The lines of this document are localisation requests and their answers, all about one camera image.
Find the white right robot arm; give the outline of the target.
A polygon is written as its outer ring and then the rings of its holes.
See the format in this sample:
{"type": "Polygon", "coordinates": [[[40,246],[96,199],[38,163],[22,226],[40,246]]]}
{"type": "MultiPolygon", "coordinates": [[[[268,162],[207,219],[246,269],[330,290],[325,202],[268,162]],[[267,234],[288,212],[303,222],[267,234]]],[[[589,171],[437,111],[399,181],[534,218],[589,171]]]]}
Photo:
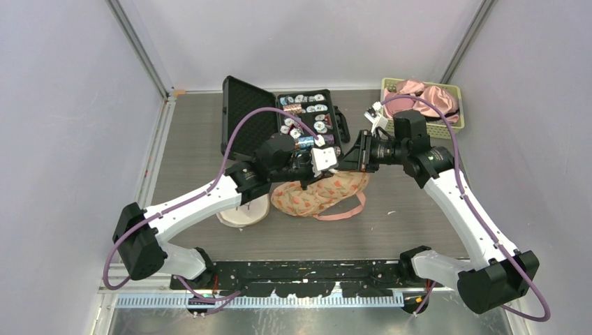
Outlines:
{"type": "Polygon", "coordinates": [[[338,168],[376,172],[400,165],[441,208],[468,253],[461,261],[418,246],[399,256],[399,279],[407,286],[423,280],[455,290],[474,313],[482,314],[525,296],[540,266],[532,251],[521,252],[484,212],[445,147],[431,144],[425,118],[416,111],[396,114],[394,133],[377,127],[360,131],[338,168]]]}

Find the floral mesh laundry bag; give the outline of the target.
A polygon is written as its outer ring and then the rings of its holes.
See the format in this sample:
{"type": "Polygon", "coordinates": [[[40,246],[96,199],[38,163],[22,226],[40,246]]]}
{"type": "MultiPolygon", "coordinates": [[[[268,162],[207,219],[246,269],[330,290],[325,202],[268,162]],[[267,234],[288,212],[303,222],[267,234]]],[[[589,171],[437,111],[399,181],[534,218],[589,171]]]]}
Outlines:
{"type": "Polygon", "coordinates": [[[369,181],[368,173],[339,172],[307,188],[302,188],[298,181],[286,182],[272,191],[270,202],[276,209],[290,216],[313,217],[319,221],[345,220],[364,210],[367,201],[364,189],[369,181]],[[345,212],[324,215],[329,208],[351,197],[357,198],[356,207],[345,212]]]}

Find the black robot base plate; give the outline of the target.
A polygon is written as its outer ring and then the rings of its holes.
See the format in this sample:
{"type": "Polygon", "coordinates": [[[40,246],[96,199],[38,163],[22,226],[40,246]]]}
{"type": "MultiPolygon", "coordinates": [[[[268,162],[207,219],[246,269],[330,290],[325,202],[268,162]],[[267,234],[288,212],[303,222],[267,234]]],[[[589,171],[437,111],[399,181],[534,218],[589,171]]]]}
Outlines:
{"type": "Polygon", "coordinates": [[[403,276],[397,260],[217,261],[195,280],[194,290],[246,297],[327,297],[340,289],[344,297],[387,297],[391,290],[424,292],[431,281],[403,276]]]}

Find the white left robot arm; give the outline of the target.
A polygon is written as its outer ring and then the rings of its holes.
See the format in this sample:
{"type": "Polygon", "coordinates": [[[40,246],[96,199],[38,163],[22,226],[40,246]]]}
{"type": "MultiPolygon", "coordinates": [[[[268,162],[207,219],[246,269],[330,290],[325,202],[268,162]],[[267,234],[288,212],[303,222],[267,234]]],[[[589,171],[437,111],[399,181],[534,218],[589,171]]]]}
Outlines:
{"type": "Polygon", "coordinates": [[[277,135],[250,159],[223,166],[220,176],[194,191],[145,209],[136,202],[125,206],[113,242],[128,279],[139,281],[161,272],[208,288],[214,270],[204,252],[176,246],[171,239],[210,216],[267,195],[273,183],[311,181],[320,175],[323,153],[317,146],[300,151],[292,137],[277,135]]]}

